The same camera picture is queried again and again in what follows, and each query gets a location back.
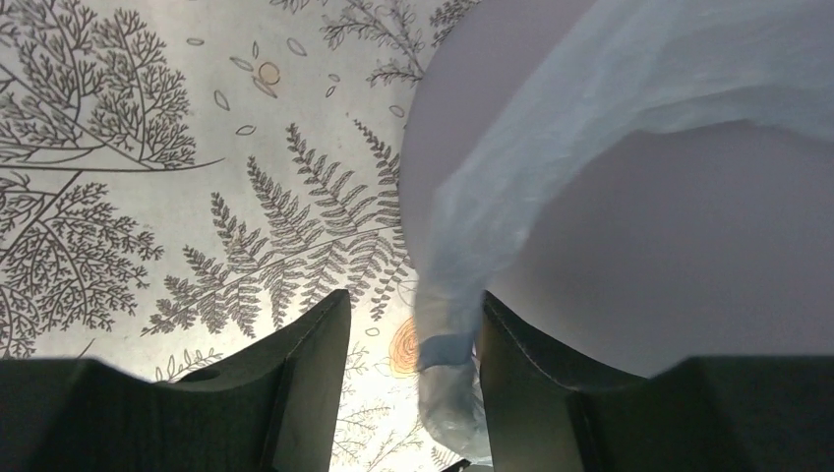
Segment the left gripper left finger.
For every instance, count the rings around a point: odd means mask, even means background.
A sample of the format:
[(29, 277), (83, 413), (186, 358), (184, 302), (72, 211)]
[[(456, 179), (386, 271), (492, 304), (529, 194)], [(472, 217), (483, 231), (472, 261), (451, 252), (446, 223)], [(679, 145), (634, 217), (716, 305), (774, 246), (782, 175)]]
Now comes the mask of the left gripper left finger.
[(5, 471), (326, 471), (351, 326), (346, 290), (175, 383), (94, 359), (1, 364)]

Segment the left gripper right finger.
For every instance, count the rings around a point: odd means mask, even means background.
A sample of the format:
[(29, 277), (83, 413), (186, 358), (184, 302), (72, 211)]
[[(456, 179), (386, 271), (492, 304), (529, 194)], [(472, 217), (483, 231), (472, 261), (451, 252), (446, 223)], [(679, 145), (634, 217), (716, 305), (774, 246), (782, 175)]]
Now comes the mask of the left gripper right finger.
[(829, 356), (700, 356), (644, 379), (484, 301), (480, 380), (498, 471), (829, 471)]

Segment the grey plastic trash bin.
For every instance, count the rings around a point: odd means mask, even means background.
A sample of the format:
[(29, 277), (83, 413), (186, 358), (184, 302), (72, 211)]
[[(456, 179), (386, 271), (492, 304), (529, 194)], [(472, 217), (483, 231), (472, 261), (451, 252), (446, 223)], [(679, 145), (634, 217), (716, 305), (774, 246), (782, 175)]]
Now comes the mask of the grey plastic trash bin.
[[(588, 7), (484, 1), (438, 48), (400, 162), (417, 267), (434, 191)], [(632, 135), (547, 207), (491, 291), (555, 339), (642, 376), (695, 354), (829, 354), (833, 147), (741, 123)]]

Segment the light blue plastic trash bag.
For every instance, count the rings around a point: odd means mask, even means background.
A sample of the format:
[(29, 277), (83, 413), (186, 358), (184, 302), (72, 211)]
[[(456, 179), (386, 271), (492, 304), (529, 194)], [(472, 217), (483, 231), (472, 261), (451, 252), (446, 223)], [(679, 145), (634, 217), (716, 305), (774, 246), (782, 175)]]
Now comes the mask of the light blue plastic trash bag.
[(741, 123), (833, 147), (831, 2), (585, 2), (429, 208), (418, 410), (434, 440), (494, 469), (484, 301), (569, 184), (635, 134)]

